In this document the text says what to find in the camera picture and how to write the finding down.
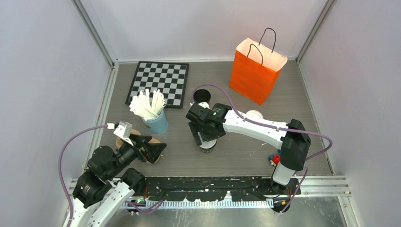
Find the white sip lid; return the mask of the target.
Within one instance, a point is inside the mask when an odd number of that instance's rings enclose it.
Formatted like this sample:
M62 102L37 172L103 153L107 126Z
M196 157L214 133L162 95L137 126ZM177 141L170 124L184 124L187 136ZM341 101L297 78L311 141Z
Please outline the white sip lid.
M217 140L211 140L211 141L202 141L200 148L202 149L212 149L217 143Z

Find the black paper cup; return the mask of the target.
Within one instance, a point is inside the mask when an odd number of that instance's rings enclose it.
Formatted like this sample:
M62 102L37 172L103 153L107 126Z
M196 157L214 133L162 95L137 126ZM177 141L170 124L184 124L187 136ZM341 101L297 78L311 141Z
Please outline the black paper cup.
M214 147L212 147L212 148L201 148L201 151L203 153L208 154L208 153L211 153L213 151L213 149L214 149Z
M193 101L197 104L209 103L211 100L211 93L206 89L198 89L193 93L192 97Z

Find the white cup lid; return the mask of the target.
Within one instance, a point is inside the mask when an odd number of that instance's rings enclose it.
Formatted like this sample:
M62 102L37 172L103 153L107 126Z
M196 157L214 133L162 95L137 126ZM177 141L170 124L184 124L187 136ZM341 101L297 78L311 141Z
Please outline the white cup lid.
M246 112L246 114L250 117L254 117L254 118L258 118L258 119L264 118L262 113L260 113L259 111L256 111L256 110L249 110Z

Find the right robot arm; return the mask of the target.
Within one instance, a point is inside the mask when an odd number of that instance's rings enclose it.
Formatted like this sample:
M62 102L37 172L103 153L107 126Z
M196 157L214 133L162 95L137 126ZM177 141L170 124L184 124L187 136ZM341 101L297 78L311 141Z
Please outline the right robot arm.
M261 140L280 149L280 160L273 171L269 188L282 194L289 187L293 174L304 168L311 139L298 120L272 122L251 117L234 108L217 103L211 109L207 104L193 104L185 116L196 145L207 151L226 133L237 133Z

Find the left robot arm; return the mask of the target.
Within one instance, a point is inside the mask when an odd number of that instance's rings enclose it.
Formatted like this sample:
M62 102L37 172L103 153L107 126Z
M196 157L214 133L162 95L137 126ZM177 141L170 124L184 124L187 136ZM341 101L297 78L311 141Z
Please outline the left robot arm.
M116 139L117 149L100 146L88 160L87 170L78 178L69 199L65 227L103 227L118 208L146 188L145 176L129 164L138 159L153 164L167 147L151 136L131 133Z

